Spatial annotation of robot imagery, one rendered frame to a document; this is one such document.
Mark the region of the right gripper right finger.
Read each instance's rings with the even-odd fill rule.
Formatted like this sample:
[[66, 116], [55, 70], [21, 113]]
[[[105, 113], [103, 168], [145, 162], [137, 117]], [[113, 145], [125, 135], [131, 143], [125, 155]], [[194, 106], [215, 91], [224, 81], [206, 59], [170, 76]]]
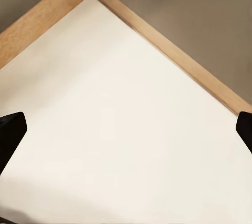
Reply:
[[252, 153], [252, 113], [244, 111], [239, 113], [236, 131]]

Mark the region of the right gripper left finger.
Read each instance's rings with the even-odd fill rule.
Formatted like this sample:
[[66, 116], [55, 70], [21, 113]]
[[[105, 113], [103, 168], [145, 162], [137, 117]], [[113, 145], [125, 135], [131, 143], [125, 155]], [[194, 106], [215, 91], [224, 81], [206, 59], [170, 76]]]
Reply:
[[24, 113], [0, 117], [0, 174], [27, 133]]

